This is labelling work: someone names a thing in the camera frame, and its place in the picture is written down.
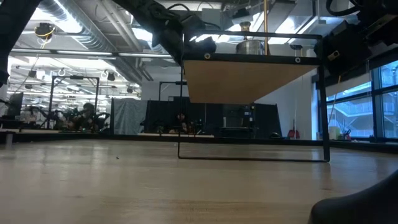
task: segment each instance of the stainless steel pot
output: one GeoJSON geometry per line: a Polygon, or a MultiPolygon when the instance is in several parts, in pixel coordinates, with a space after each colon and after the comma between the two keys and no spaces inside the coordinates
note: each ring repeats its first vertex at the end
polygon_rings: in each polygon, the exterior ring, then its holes
{"type": "Polygon", "coordinates": [[[245,40],[236,46],[237,54],[265,55],[263,40],[245,40]]]}

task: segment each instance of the computer screen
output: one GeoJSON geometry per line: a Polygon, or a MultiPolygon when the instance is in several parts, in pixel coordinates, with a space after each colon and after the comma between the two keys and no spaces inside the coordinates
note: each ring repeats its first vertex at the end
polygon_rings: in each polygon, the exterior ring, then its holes
{"type": "Polygon", "coordinates": [[[20,116],[22,108],[22,100],[24,99],[24,93],[16,93],[10,96],[9,106],[7,115],[8,116],[20,116]]]}

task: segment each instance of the metal duct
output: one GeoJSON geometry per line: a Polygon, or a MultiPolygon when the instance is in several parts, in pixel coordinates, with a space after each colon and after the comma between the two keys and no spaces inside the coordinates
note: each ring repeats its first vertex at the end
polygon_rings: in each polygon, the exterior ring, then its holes
{"type": "MultiPolygon", "coordinates": [[[[83,28],[83,31],[79,33],[81,37],[76,36],[73,38],[84,45],[88,50],[100,52],[117,51],[116,47],[111,44],[93,21],[73,0],[43,0],[38,8],[45,13],[51,14],[60,21],[68,19],[68,14],[70,14],[83,28]]],[[[105,61],[115,66],[127,81],[141,85],[142,77],[138,75],[136,69],[130,66],[123,58],[105,61]]]]}

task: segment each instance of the gray curtain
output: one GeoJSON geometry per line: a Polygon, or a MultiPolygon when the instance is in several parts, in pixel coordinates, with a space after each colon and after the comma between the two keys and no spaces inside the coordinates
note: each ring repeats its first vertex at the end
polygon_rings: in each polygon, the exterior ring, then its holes
{"type": "Polygon", "coordinates": [[[137,135],[144,128],[147,101],[135,99],[114,100],[114,134],[137,135]]]}

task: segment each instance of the light wood surface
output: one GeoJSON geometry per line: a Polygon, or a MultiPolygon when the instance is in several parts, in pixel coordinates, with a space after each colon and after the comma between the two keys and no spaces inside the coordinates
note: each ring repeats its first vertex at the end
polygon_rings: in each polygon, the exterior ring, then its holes
{"type": "Polygon", "coordinates": [[[15,133],[29,133],[29,134],[58,134],[60,131],[57,130],[46,130],[46,129],[22,129],[19,132],[19,129],[1,129],[0,132],[15,132],[15,133]]]}
{"type": "MultiPolygon", "coordinates": [[[[201,148],[233,156],[239,146],[201,148]]],[[[329,164],[178,160],[176,153],[172,142],[94,140],[0,149],[0,223],[306,224],[315,202],[363,190],[398,168],[397,156],[339,149],[329,164]]]]}
{"type": "Polygon", "coordinates": [[[192,103],[247,105],[315,68],[276,63],[184,62],[192,103]]]}
{"type": "MultiPolygon", "coordinates": [[[[155,133],[139,133],[139,136],[160,136],[159,134],[155,133]]],[[[178,137],[178,134],[162,134],[162,137],[178,137]]],[[[212,135],[193,135],[193,134],[181,134],[181,137],[190,137],[190,138],[213,138],[214,136],[212,135]]]]}

